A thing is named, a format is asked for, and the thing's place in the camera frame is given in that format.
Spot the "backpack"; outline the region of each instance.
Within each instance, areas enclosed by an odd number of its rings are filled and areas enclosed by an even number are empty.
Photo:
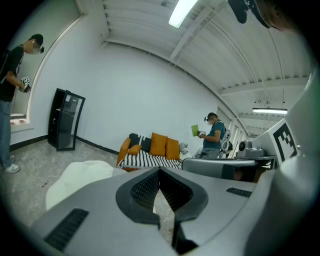
[[[3,71],[3,69],[4,69],[4,66],[5,66],[5,63],[6,63],[6,61],[7,61],[7,58],[8,58],[8,56],[9,56],[9,54],[10,54],[10,50],[8,50],[8,49],[6,49],[4,52],[3,52],[3,54],[2,54],[2,56],[1,56],[1,60],[0,60],[0,76],[1,76],[1,74],[2,74],[2,71]],[[2,84],[3,83],[3,78],[2,77],[0,77],[0,84]]]
[[[229,148],[229,140],[231,138],[231,132],[226,128],[225,123],[222,121],[217,121],[217,123],[223,123],[224,126],[224,135],[222,137],[222,139],[220,139],[220,149],[222,150],[222,152],[226,153],[228,151]]]

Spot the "blue t-shirt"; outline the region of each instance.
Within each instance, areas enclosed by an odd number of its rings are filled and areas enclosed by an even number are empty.
[[[220,140],[223,139],[223,137],[225,136],[225,125],[223,122],[221,121],[217,121],[215,123],[215,125],[212,126],[211,131],[209,132],[209,134],[207,136],[215,136],[215,131],[220,131]],[[204,140],[203,141],[203,148],[206,150],[209,149],[220,149],[220,141],[218,142],[211,142],[208,140]]]

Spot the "white corrugated ceiling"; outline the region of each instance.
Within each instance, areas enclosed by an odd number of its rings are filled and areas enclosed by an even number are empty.
[[[199,0],[180,28],[168,24],[178,0],[101,0],[107,42],[153,53],[186,70],[217,94],[251,136],[281,116],[252,108],[290,109],[303,92],[312,60],[303,39],[264,28],[249,12],[237,22],[225,0]]]

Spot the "shoe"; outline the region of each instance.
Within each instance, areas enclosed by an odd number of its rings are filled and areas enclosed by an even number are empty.
[[[20,166],[14,163],[11,164],[10,167],[5,168],[4,172],[7,174],[14,174],[20,171]]]
[[[11,161],[11,163],[14,163],[16,161],[16,156],[15,155],[11,155],[10,156],[10,161]]]

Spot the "cabinet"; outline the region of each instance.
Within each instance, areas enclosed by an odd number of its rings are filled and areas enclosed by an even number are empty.
[[[76,148],[76,136],[85,98],[57,88],[52,101],[48,125],[48,143],[57,151]]]

